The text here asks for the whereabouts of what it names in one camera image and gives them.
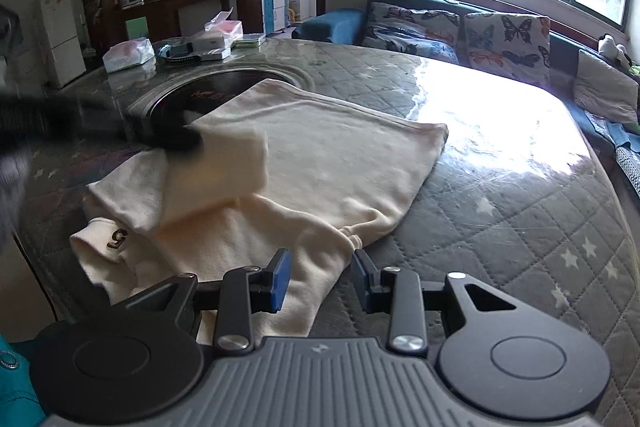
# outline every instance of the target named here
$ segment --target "white plush toy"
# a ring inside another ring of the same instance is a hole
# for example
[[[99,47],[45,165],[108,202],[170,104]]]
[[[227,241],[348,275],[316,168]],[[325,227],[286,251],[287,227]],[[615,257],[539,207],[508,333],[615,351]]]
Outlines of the white plush toy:
[[[619,64],[625,70],[632,65],[631,58],[626,54],[626,48],[622,44],[616,45],[611,35],[601,36],[598,41],[598,53],[611,62]]]

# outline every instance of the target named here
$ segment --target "cream garment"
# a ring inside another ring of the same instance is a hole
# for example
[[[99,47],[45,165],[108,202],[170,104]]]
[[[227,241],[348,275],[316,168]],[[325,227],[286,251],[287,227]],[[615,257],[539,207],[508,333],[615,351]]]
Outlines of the cream garment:
[[[89,185],[90,214],[100,217],[71,245],[112,302],[169,273],[221,279],[289,248],[283,309],[254,315],[258,338],[308,334],[354,248],[394,229],[447,138],[444,124],[402,120],[277,80],[194,126],[205,138],[200,155],[140,153]],[[210,343],[214,315],[205,315],[198,340]]]

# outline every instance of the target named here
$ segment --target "round induction cooker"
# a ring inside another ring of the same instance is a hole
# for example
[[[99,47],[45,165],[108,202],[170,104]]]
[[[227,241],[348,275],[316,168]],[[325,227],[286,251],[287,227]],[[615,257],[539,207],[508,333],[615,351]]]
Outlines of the round induction cooker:
[[[142,111],[152,122],[196,120],[245,92],[258,82],[273,78],[312,90],[308,74],[291,67],[237,67],[168,82],[135,102],[130,109]]]

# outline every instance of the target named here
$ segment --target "quilted tablecloth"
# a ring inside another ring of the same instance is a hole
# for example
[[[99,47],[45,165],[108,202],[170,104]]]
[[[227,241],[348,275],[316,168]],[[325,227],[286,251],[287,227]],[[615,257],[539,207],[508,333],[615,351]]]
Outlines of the quilted tablecloth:
[[[640,423],[636,248],[602,166],[559,100],[435,60],[320,42],[268,41],[223,67],[240,64],[297,71],[315,92],[410,120],[446,123],[444,153],[401,224],[367,248],[373,261],[408,267],[423,280],[463,271],[588,332],[612,363],[597,418],[606,426]],[[128,104],[185,74],[117,87],[85,82],[74,89],[108,92]],[[68,247],[68,236],[86,223],[83,187],[135,152],[86,143],[34,150],[18,235],[70,315],[106,303]],[[437,315],[428,318],[436,344],[442,327]],[[312,335],[384,339],[385,330],[386,317],[364,315],[343,274]]]

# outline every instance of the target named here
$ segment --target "teal jacket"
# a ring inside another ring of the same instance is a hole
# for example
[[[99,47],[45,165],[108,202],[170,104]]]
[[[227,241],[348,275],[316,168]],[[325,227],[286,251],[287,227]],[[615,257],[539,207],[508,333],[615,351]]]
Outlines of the teal jacket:
[[[0,426],[35,427],[45,419],[29,378],[29,362],[0,335]]]

